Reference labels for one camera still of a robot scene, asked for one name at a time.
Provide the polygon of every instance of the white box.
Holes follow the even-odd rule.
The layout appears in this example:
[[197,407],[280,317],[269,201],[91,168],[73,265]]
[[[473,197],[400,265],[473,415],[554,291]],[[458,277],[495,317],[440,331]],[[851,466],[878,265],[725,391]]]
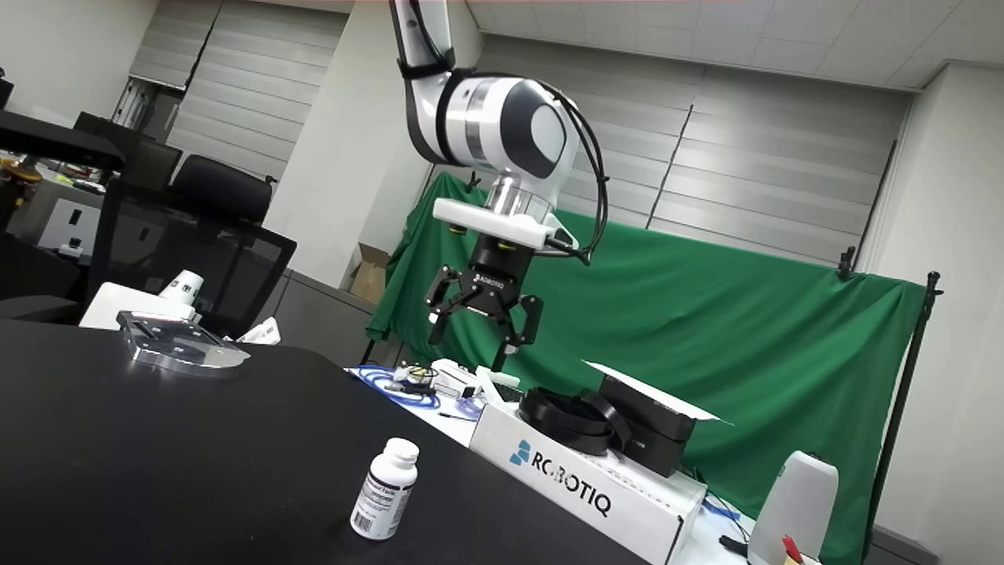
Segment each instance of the white box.
[[647,478],[614,456],[581,456],[523,424],[514,405],[486,405],[469,449],[654,565],[674,557],[704,495],[684,474]]
[[137,291],[127,286],[104,283],[97,297],[91,299],[84,317],[78,327],[86,331],[119,331],[119,310],[131,310],[134,317],[152,317],[152,322],[178,322],[192,324],[194,309],[183,302],[169,302],[150,291]]

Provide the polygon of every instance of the bottle cap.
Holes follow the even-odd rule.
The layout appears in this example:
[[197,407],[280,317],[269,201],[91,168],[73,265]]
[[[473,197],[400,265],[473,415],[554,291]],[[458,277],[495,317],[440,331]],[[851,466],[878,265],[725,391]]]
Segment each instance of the bottle cap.
[[395,460],[399,466],[414,466],[417,461],[417,447],[414,443],[407,443],[407,440],[400,440],[400,437],[391,437],[391,440],[385,440],[385,447],[382,447],[382,456],[389,456],[389,460]]

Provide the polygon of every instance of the white bottle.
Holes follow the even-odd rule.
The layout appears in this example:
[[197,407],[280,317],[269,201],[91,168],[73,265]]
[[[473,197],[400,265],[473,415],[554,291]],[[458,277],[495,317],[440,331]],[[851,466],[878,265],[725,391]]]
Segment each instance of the white bottle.
[[412,488],[417,480],[417,447],[391,437],[374,460],[369,478],[354,498],[349,526],[368,539],[389,539],[403,516]]

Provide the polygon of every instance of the table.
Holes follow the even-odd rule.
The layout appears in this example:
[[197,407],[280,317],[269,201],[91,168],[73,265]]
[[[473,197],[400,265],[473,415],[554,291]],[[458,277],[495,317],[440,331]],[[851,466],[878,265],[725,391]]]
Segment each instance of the table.
[[[637,563],[298,348],[160,378],[115,333],[0,324],[0,358],[0,563]],[[399,537],[363,542],[344,518],[389,437],[420,478]]]
[[74,299],[84,283],[84,267],[48,254],[0,233],[0,299],[12,297],[63,297]]

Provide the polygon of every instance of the window blind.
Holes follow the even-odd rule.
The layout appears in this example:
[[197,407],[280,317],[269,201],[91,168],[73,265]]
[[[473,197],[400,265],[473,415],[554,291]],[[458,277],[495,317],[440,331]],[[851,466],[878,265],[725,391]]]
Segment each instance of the window blind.
[[344,15],[223,4],[169,145],[280,180]]
[[127,75],[186,90],[217,11],[219,4],[213,0],[160,0]]
[[[867,235],[907,96],[486,38],[480,69],[547,80],[593,123],[611,219],[834,265]],[[561,209],[593,214],[586,162]]]

